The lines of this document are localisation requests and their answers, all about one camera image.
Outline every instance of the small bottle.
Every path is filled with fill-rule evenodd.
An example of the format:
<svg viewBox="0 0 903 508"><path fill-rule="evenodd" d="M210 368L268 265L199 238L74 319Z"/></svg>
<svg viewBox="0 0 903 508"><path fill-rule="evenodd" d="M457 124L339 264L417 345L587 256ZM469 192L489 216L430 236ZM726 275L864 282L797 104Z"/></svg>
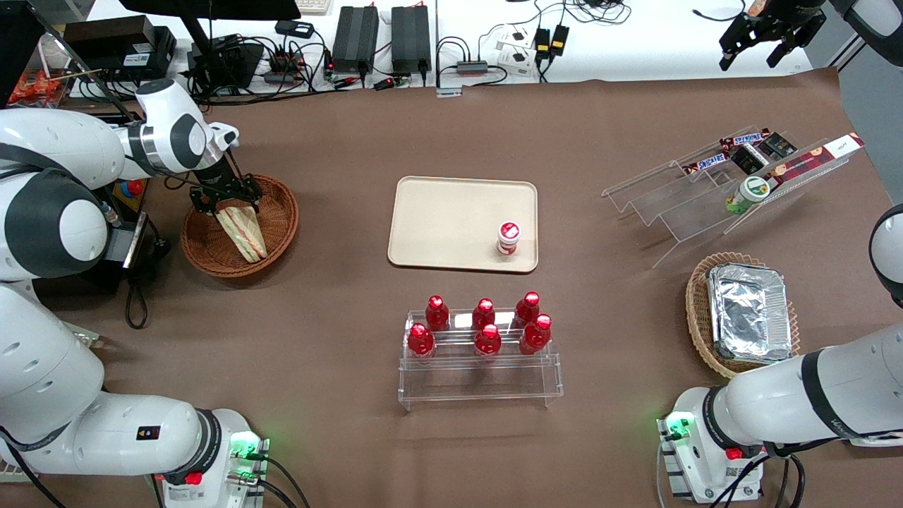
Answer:
<svg viewBox="0 0 903 508"><path fill-rule="evenodd" d="M514 309L512 328L523 328L527 323L532 323L539 316L539 293L530 291L524 298L517 302Z"/></svg>
<svg viewBox="0 0 903 508"><path fill-rule="evenodd" d="M407 335L407 348L414 358L433 358L436 355L436 340L423 323L414 323Z"/></svg>
<svg viewBox="0 0 903 508"><path fill-rule="evenodd" d="M492 305L492 300L483 298L477 303L477 308L473 309L473 315L470 320L471 330L482 330L486 325L494 325L496 323L496 308Z"/></svg>
<svg viewBox="0 0 903 508"><path fill-rule="evenodd" d="M520 337L520 353L535 354L552 340L552 318L541 314L532 323L527 323Z"/></svg>
<svg viewBox="0 0 903 508"><path fill-rule="evenodd" d="M449 307L441 296L430 296L430 301L426 303L426 325L434 332L449 329Z"/></svg>
<svg viewBox="0 0 903 508"><path fill-rule="evenodd" d="M502 337L495 325L483 326L473 340L473 354L476 356L495 356L502 349Z"/></svg>

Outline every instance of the beige tray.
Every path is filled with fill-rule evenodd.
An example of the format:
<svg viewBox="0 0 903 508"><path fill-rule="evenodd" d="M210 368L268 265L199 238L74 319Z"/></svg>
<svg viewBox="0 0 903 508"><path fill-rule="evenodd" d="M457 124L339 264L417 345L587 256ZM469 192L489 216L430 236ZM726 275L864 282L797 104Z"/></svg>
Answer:
<svg viewBox="0 0 903 508"><path fill-rule="evenodd" d="M402 267L533 271L539 263L536 202L529 182L406 176L396 187L389 261ZM496 249L504 221L521 227L510 256Z"/></svg>

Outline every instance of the aluminum foil container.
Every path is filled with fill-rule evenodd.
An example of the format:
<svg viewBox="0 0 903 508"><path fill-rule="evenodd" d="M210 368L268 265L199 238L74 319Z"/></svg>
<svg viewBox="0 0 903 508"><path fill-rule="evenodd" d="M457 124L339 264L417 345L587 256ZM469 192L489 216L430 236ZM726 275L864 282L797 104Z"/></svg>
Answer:
<svg viewBox="0 0 903 508"><path fill-rule="evenodd" d="M793 354L784 278L770 268L727 264L709 270L712 339L728 360L775 363Z"/></svg>

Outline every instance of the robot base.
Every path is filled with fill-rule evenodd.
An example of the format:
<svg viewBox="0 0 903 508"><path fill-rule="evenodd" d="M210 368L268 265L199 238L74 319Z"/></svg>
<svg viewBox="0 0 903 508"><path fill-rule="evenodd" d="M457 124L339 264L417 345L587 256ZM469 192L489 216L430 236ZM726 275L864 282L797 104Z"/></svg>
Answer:
<svg viewBox="0 0 903 508"><path fill-rule="evenodd" d="M222 426L219 453L200 484L173 485L163 481L163 504L166 508L242 508L255 506L260 499L254 487L228 483L229 472L258 473L256 462L237 458L237 451L265 451L265 443L251 432L244 417L231 409L214 409Z"/></svg>
<svg viewBox="0 0 903 508"><path fill-rule="evenodd" d="M677 399L674 411L657 421L671 492L675 497L692 497L700 504L714 501L757 458L730 460L709 435L703 422L703 400L708 392L707 388L685 391ZM675 426L684 438L665 441ZM733 500L758 499L761 479L762 465L759 465L737 486Z"/></svg>

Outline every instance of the clear acrylic stand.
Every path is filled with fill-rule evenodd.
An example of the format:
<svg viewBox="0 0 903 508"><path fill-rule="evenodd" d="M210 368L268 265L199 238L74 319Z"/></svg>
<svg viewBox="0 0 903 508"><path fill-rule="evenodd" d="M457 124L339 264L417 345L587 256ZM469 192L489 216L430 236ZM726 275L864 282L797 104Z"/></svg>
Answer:
<svg viewBox="0 0 903 508"><path fill-rule="evenodd" d="M414 402L500 399L543 399L547 407L564 395L554 339L536 354L521 354L517 344L524 330L511 327L514 309L496 309L502 349L497 356L477 357L471 312L451 310L451 327L433 332L436 354L428 359L414 358L407 347L411 325L426 323L424 311L408 312L398 367L398 401L405 409L410 411Z"/></svg>
<svg viewBox="0 0 903 508"><path fill-rule="evenodd" d="M760 129L749 126L731 134L731 137L754 132L760 132ZM793 146L800 146L792 135L786 132L780 135ZM828 143L827 138L797 150L792 155L763 167L753 175L764 177L776 166L825 143ZM683 170L686 165L720 152L721 145L712 143L679 160L670 161L610 187L602 193L602 197L611 199L619 212L634 212L646 226L656 221L661 221L666 226L673 245L652 268L657 268L669 255L675 254L678 250L696 248L733 231L753 215L761 214L761 210L765 207L767 207L765 210L770 211L785 208L811 189L814 181L849 160L849 155L841 157L783 183L765 201L753 205L742 215L736 215L724 206L725 200L736 192L740 182L747 177L736 164L728 161L689 175ZM773 204L775 202L779 202L780 206Z"/></svg>

